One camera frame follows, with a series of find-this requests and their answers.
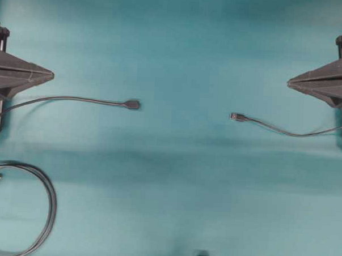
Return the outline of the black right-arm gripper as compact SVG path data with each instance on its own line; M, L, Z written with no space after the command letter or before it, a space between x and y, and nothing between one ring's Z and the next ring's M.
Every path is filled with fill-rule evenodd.
M339 60L293 77L288 80L287 86L316 97L333 108L342 108L342 82L322 81L342 79L342 36L337 37L335 43L339 50Z

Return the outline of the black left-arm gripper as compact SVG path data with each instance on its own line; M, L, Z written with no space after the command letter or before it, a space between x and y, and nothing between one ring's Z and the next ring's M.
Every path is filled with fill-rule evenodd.
M10 31L0 26L0 70L22 71L11 75L0 75L0 114L3 111L3 99L11 99L17 93L54 79L54 73L35 63L24 61L6 53L7 38Z

